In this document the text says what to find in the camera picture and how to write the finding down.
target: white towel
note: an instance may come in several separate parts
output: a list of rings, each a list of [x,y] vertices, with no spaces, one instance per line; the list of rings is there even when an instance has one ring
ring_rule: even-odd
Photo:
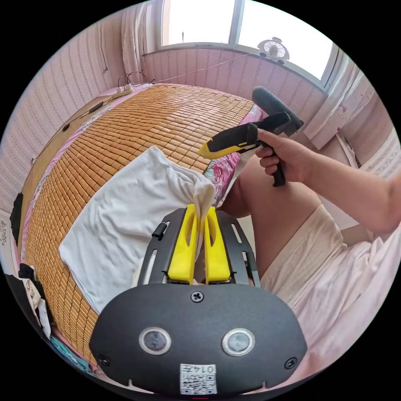
[[[168,161],[153,146],[95,193],[60,244],[61,260],[100,313],[131,288],[152,232],[163,217],[193,203],[203,221],[213,197],[214,185],[206,177]]]

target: wall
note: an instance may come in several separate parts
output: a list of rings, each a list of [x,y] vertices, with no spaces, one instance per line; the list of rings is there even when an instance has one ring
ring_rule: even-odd
[[[150,53],[144,57],[144,67],[149,81],[160,81],[214,66],[235,57],[239,58],[165,82],[203,86],[246,99],[251,98],[254,87],[264,86],[305,123],[316,114],[326,98],[326,94],[314,85],[276,63],[227,50],[198,48]]]
[[[64,122],[125,74],[121,19],[113,14],[71,39],[22,94],[1,142],[0,209],[11,212],[32,158]]]

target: screw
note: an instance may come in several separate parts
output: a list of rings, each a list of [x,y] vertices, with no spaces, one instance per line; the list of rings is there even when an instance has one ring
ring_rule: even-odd
[[[201,302],[203,300],[203,293],[200,291],[194,291],[191,294],[191,300],[194,302]]]
[[[110,366],[110,360],[105,355],[99,355],[99,362],[103,366]]]
[[[298,360],[297,360],[295,357],[290,358],[290,359],[284,364],[284,367],[285,367],[286,369],[292,369],[292,368],[297,364],[297,362],[298,362]]]

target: bamboo mat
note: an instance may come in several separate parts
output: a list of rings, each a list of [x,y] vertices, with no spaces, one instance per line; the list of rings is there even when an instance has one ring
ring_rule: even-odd
[[[28,226],[25,263],[36,269],[58,330],[92,363],[89,339],[97,315],[58,255],[65,234],[96,191],[150,146],[202,173],[209,160],[198,156],[197,149],[219,131],[238,125],[252,106],[211,89],[153,86],[94,121],[47,177]]]

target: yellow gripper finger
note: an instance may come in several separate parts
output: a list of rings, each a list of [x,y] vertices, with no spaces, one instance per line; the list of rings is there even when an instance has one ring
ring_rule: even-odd
[[[168,269],[170,281],[192,284],[198,239],[197,229],[198,218],[195,205],[188,205]]]
[[[226,282],[230,278],[230,267],[215,207],[208,211],[204,235],[206,284]]]

